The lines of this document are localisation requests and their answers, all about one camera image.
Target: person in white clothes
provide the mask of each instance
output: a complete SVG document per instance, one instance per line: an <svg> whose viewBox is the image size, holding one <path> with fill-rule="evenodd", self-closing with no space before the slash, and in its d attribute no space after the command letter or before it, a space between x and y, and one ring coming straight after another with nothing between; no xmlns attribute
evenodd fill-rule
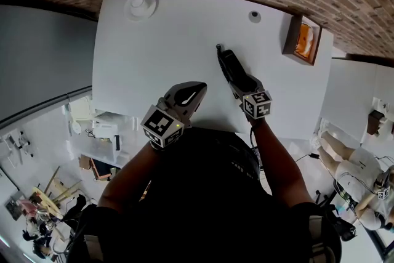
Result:
<svg viewBox="0 0 394 263"><path fill-rule="evenodd" d="M385 228L394 232L394 168L390 176L389 196L380 200L377 192L380 187L374 185L377 176L383 172L375 156L364 148L349 148L326 131L329 123L322 119L319 134L311 139L311 144L320 154L320 158L335 180L357 202L356 216L369 230ZM324 139L343 161L336 161L321 146Z"/></svg>

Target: white cup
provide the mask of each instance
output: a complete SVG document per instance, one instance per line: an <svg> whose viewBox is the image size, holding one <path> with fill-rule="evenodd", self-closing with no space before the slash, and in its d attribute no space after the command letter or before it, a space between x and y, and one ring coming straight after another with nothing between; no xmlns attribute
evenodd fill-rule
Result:
<svg viewBox="0 0 394 263"><path fill-rule="evenodd" d="M145 11L148 9L148 3L146 0L131 0L131 9L138 9Z"/></svg>

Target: foot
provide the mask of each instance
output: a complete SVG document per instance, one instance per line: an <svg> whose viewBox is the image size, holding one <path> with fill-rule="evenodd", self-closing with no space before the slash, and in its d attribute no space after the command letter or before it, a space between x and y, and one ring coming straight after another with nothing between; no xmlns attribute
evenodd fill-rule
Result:
<svg viewBox="0 0 394 263"><path fill-rule="evenodd" d="M320 139L316 133L313 133L312 138L309 140L313 149L317 150L321 147Z"/></svg>
<svg viewBox="0 0 394 263"><path fill-rule="evenodd" d="M330 124L330 122L328 120L326 120L325 118L322 118L320 120L320 127L319 127L318 135L317 135L319 138L321 138L321 135L328 130L329 124Z"/></svg>

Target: brown container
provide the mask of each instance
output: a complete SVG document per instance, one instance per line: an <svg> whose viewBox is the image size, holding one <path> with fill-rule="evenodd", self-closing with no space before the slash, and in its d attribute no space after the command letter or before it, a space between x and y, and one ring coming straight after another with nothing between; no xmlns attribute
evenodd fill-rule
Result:
<svg viewBox="0 0 394 263"><path fill-rule="evenodd" d="M305 23L312 27L313 30L313 44L308 58L296 53L296 46L298 42L298 37L301 30L301 24ZM315 64L316 56L319 49L320 37L321 37L321 27L315 23L309 23L305 21L303 15L293 15L290 21L289 31L287 33L286 42L284 43L282 54L299 62L303 65Z"/></svg>

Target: orange object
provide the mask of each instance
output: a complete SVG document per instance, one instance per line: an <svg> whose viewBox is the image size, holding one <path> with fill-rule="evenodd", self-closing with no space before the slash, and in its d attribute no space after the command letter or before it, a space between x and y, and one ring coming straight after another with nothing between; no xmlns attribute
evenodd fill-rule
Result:
<svg viewBox="0 0 394 263"><path fill-rule="evenodd" d="M313 44L313 30L309 25L301 24L295 52L308 58Z"/></svg>

